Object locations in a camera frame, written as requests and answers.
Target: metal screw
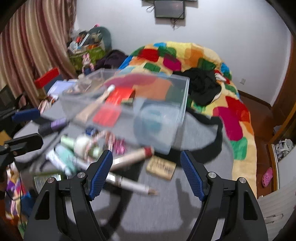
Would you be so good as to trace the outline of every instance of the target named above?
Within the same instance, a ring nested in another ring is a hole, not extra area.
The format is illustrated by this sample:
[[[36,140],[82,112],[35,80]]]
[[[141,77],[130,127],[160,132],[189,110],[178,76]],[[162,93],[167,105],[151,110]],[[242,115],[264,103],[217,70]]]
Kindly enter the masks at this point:
[[[244,177],[240,177],[240,178],[239,178],[239,181],[240,181],[241,183],[246,183],[246,182],[247,182],[247,180],[246,180]]]
[[[80,173],[77,174],[77,177],[83,178],[83,177],[85,177],[85,173],[84,172],[80,172]]]
[[[55,181],[55,178],[54,177],[50,177],[49,179],[47,179],[47,182],[48,183],[53,183]]]
[[[209,175],[210,178],[215,178],[215,177],[217,177],[217,174],[214,173],[214,172],[209,172],[208,175]]]

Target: red card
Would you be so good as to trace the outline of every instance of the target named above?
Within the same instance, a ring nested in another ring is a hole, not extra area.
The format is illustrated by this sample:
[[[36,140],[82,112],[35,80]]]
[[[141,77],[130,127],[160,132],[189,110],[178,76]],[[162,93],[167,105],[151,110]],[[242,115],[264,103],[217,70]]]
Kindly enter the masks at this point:
[[[115,90],[113,90],[106,99],[106,103],[120,105],[122,99],[129,99],[134,97],[135,91],[133,89],[125,87],[116,87]]]
[[[113,127],[120,116],[121,110],[102,106],[93,117],[93,122],[107,127]]]

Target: pink croc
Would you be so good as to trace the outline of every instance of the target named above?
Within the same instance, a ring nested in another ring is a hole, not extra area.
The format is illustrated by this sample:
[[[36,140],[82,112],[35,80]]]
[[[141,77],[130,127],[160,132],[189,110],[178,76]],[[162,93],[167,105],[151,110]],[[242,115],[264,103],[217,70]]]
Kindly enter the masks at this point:
[[[272,168],[268,168],[266,173],[262,177],[262,186],[266,188],[272,179]]]

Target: patchwork quilt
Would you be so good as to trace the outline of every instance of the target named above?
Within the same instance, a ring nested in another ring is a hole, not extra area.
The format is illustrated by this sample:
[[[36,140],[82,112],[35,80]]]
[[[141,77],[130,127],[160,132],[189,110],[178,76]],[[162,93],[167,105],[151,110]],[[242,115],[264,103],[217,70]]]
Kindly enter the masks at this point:
[[[173,71],[190,68],[215,70],[223,81],[221,96],[207,106],[199,106],[190,98],[187,106],[209,115],[219,116],[225,125],[226,134],[232,144],[234,164],[232,178],[245,177],[255,196],[257,150],[250,112],[239,98],[236,86],[232,83],[231,71],[223,60],[211,49],[194,43],[162,42],[143,46],[127,57],[119,69],[121,74],[130,72],[156,72],[171,75]]]

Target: brown curtain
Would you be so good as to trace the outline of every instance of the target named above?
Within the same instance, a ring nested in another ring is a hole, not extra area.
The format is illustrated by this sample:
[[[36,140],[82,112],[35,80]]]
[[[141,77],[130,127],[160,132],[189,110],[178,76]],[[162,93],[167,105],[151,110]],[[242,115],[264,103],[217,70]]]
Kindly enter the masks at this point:
[[[76,16],[76,0],[28,0],[0,35],[0,89],[9,85],[15,97],[26,91],[39,105],[34,80],[54,67],[64,78],[76,72],[66,43]]]

